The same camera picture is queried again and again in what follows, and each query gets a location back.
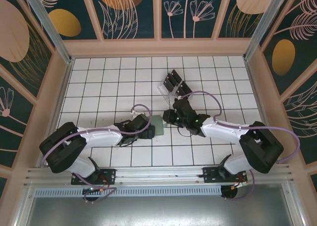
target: black grid line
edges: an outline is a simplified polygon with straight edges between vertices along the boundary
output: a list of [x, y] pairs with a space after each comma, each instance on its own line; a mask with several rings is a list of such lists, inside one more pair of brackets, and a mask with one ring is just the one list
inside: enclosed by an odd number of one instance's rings
[[[204, 90], [203, 81], [202, 81], [202, 73], [201, 73], [201, 71], [200, 71], [199, 58], [197, 57], [197, 59], [198, 59], [199, 74], [200, 74], [200, 79], [201, 79], [201, 86], [202, 86], [202, 90]], [[203, 97], [204, 97], [205, 109], [206, 109], [206, 113], [207, 113], [206, 96], [203, 94]], [[213, 164], [214, 164], [214, 156], [213, 156], [213, 149], [212, 149], [212, 141], [211, 141], [211, 138], [209, 138], [209, 139], [210, 139], [210, 146], [211, 146], [212, 160], [213, 160]]]

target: clear plastic object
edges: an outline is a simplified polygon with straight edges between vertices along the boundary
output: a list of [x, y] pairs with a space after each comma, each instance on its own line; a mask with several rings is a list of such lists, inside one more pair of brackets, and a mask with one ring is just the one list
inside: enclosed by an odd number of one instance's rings
[[173, 108], [173, 104], [175, 102], [175, 98], [184, 95], [185, 93], [180, 92], [180, 90], [185, 85], [185, 82], [179, 77], [175, 70], [169, 72], [169, 74], [163, 79], [158, 85], [158, 91], [164, 97], [165, 101], [169, 104], [171, 108]]

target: purple wire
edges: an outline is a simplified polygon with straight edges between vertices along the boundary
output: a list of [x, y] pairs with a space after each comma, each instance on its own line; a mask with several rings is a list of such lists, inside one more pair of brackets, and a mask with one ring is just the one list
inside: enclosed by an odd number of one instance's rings
[[[282, 163], [282, 162], [284, 162], [284, 161], [287, 161], [287, 160], [291, 159], [291, 158], [292, 158], [293, 156], [295, 156], [295, 155], [298, 153], [298, 151], [300, 150], [301, 142], [300, 142], [300, 140], [299, 140], [299, 137], [298, 137], [293, 131], [290, 131], [290, 130], [288, 130], [288, 129], [286, 129], [286, 128], [271, 127], [271, 126], [242, 127], [242, 126], [234, 126], [234, 125], [230, 125], [230, 124], [225, 124], [225, 123], [219, 122], [219, 121], [216, 119], [216, 117], [221, 116], [221, 114], [222, 114], [221, 104], [220, 104], [220, 102], [217, 100], [217, 98], [216, 98], [214, 95], [212, 95], [212, 94], [210, 94], [210, 93], [208, 93], [208, 92], [206, 92], [206, 91], [193, 91], [193, 92], [191, 92], [191, 93], [188, 93], [188, 94], [182, 96], [182, 98], [187, 97], [187, 96], [190, 96], [190, 95], [193, 95], [193, 94], [196, 94], [196, 93], [203, 93], [203, 94], [206, 94], [206, 95], [211, 96], [211, 97], [217, 102], [217, 104], [219, 105], [219, 113], [213, 116], [213, 120], [214, 120], [214, 122], [215, 122], [216, 124], [219, 124], [219, 125], [224, 126], [224, 127], [227, 127], [227, 128], [233, 128], [233, 129], [243, 129], [243, 130], [247, 130], [247, 129], [248, 129], [248, 130], [256, 130], [256, 129], [275, 129], [275, 130], [282, 130], [282, 131], [285, 131], [285, 132], [288, 132], [288, 133], [292, 134], [292, 135], [294, 136], [294, 138], [296, 139], [296, 142], [297, 142], [296, 149], [294, 150], [294, 152], [293, 152], [290, 156], [288, 156], [288, 157], [286, 157], [286, 158], [283, 158], [283, 159], [281, 159], [281, 160], [278, 160], [278, 161], [276, 161], [276, 163]], [[251, 174], [251, 176], [252, 176], [252, 188], [251, 188], [250, 192], [249, 192], [248, 194], [246, 194], [245, 196], [243, 196], [243, 197], [239, 197], [239, 198], [231, 199], [231, 200], [234, 200], [234, 201], [243, 200], [243, 199], [249, 197], [249, 196], [252, 194], [252, 192], [253, 192], [253, 190], [254, 190], [254, 186], [255, 186], [255, 179], [254, 179], [254, 175], [253, 175], [252, 170], [249, 170], [249, 171], [250, 171], [250, 174]]]
[[[138, 130], [136, 132], [125, 132], [125, 131], [120, 131], [120, 130], [117, 130], [117, 129], [111, 129], [111, 128], [94, 128], [94, 129], [88, 129], [88, 130], [85, 130], [85, 131], [80, 131], [80, 132], [76, 132], [76, 133], [73, 133], [65, 138], [63, 138], [62, 140], [60, 140], [58, 143], [56, 143], [42, 158], [41, 160], [41, 167], [43, 168], [47, 168], [46, 165], [44, 165], [44, 162], [46, 160], [46, 158], [60, 145], [62, 144], [63, 142], [67, 141], [68, 139], [72, 138], [72, 137], [75, 137], [77, 135], [80, 135], [80, 134], [88, 134], [88, 133], [93, 133], [93, 132], [105, 132], [105, 131], [112, 131], [112, 132], [117, 132], [117, 133], [121, 133], [121, 134], [126, 134], [126, 135], [133, 135], [133, 134], [138, 134], [138, 133], [141, 133], [143, 132], [144, 130], [146, 130], [149, 125], [151, 124], [151, 119], [152, 119], [152, 114], [151, 114], [151, 111], [148, 107], [146, 107], [145, 105], [143, 104], [136, 104], [132, 107], [131, 109], [131, 112], [134, 110], [134, 108], [136, 106], [142, 106], [144, 107], [148, 112], [149, 112], [149, 121], [147, 123], [147, 125], [145, 125], [144, 128], [142, 128], [141, 130]], [[93, 201], [93, 202], [97, 202], [97, 201], [101, 201], [101, 200], [104, 200], [106, 199], [109, 195], [111, 195], [113, 192], [115, 192], [117, 190], [116, 187], [108, 187], [108, 188], [105, 188], [105, 187], [100, 187], [100, 186], [97, 186], [97, 185], [93, 185], [91, 183], [89, 183], [88, 181], [86, 181], [81, 175], [79, 174], [76, 174], [75, 175], [81, 180], [83, 181], [83, 183], [85, 183], [86, 185], [89, 185], [91, 186], [92, 188], [97, 188], [97, 189], [102, 189], [102, 190], [112, 190], [111, 192], [109, 192], [107, 195], [103, 196], [103, 197], [99, 197], [97, 200]]]

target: purple cable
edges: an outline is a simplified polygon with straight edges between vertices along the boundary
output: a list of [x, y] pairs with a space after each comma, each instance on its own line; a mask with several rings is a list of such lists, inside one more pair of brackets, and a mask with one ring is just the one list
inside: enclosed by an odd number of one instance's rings
[[[271, 126], [241, 127], [241, 126], [233, 126], [233, 125], [230, 125], [230, 124], [221, 123], [221, 122], [219, 122], [219, 121], [216, 119], [216, 117], [221, 116], [221, 114], [222, 114], [222, 108], [221, 108], [220, 102], [217, 100], [217, 98], [216, 98], [214, 95], [212, 95], [212, 94], [210, 94], [210, 93], [208, 93], [208, 92], [206, 92], [206, 91], [193, 91], [193, 92], [191, 92], [191, 93], [188, 93], [188, 94], [182, 96], [181, 98], [184, 98], [184, 97], [187, 97], [187, 96], [196, 94], [196, 93], [203, 93], [203, 94], [209, 95], [209, 96], [211, 96], [211, 97], [217, 102], [217, 104], [218, 104], [218, 106], [219, 106], [219, 113], [213, 116], [213, 120], [214, 120], [214, 122], [215, 122], [216, 124], [219, 124], [219, 125], [224, 126], [224, 127], [227, 127], [227, 128], [233, 128], [233, 129], [244, 129], [244, 130], [247, 130], [247, 129], [248, 129], [248, 130], [256, 130], [256, 129], [275, 129], [275, 130], [282, 130], [282, 131], [285, 131], [285, 132], [288, 132], [288, 133], [292, 134], [292, 135], [295, 137], [296, 142], [297, 142], [296, 149], [294, 150], [294, 152], [293, 152], [290, 156], [288, 156], [288, 157], [286, 157], [286, 158], [283, 158], [283, 159], [281, 159], [281, 160], [278, 160], [278, 161], [276, 161], [276, 163], [282, 163], [282, 162], [284, 162], [284, 161], [287, 161], [287, 160], [291, 159], [293, 156], [295, 156], [295, 155], [298, 153], [298, 151], [299, 151], [299, 149], [300, 149], [300, 147], [301, 147], [301, 142], [300, 142], [300, 140], [299, 140], [299, 137], [298, 137], [293, 131], [290, 131], [290, 130], [288, 130], [288, 129], [286, 129], [286, 128], [281, 128], [281, 127], [271, 127]], [[243, 200], [243, 199], [249, 197], [249, 196], [252, 194], [252, 192], [253, 192], [253, 190], [254, 190], [254, 186], [255, 186], [255, 179], [254, 179], [253, 172], [252, 172], [251, 170], [249, 170], [249, 171], [250, 171], [250, 174], [251, 174], [251, 176], [252, 176], [252, 188], [251, 188], [250, 192], [249, 192], [248, 194], [246, 194], [245, 196], [243, 196], [243, 197], [239, 197], [239, 198], [231, 199], [231, 200], [234, 200], [234, 201], [236, 201], [236, 200]]]
[[[138, 133], [141, 133], [143, 132], [144, 130], [146, 130], [150, 123], [151, 123], [151, 119], [152, 119], [152, 114], [151, 114], [151, 111], [148, 107], [146, 107], [145, 105], [143, 104], [136, 104], [132, 107], [131, 109], [131, 112], [134, 110], [134, 108], [136, 106], [142, 106], [144, 107], [148, 112], [149, 112], [149, 121], [147, 123], [147, 125], [145, 125], [144, 128], [142, 128], [141, 130], [138, 130], [136, 132], [124, 132], [124, 131], [120, 131], [120, 130], [117, 130], [117, 129], [111, 129], [111, 128], [94, 128], [94, 129], [88, 129], [88, 130], [85, 130], [85, 131], [80, 131], [80, 132], [77, 132], [77, 133], [73, 133], [65, 138], [63, 138], [62, 140], [60, 140], [58, 143], [56, 143], [42, 158], [41, 160], [41, 167], [43, 168], [47, 168], [48, 166], [44, 165], [44, 161], [46, 160], [46, 158], [60, 145], [62, 144], [63, 142], [67, 141], [68, 139], [72, 138], [72, 137], [75, 137], [77, 135], [80, 135], [80, 134], [88, 134], [88, 133], [93, 133], [93, 132], [101, 132], [101, 131], [112, 131], [112, 132], [117, 132], [117, 133], [123, 133], [123, 134], [126, 134], [126, 135], [133, 135], [133, 134], [138, 134]], [[96, 185], [93, 185], [89, 182], [87, 182], [83, 177], [81, 177], [79, 174], [76, 174], [75, 175], [81, 180], [83, 181], [83, 183], [85, 183], [86, 185], [89, 185], [91, 186], [92, 188], [97, 188], [97, 189], [102, 189], [102, 190], [112, 190], [111, 192], [109, 192], [107, 195], [103, 196], [103, 197], [100, 197], [98, 198], [98, 200], [95, 200], [93, 202], [97, 202], [97, 201], [101, 201], [101, 200], [104, 200], [106, 199], [109, 195], [111, 195], [113, 192], [115, 192], [117, 190], [116, 187], [108, 187], [108, 188], [105, 188], [105, 187], [100, 187], [100, 186], [96, 186]]]

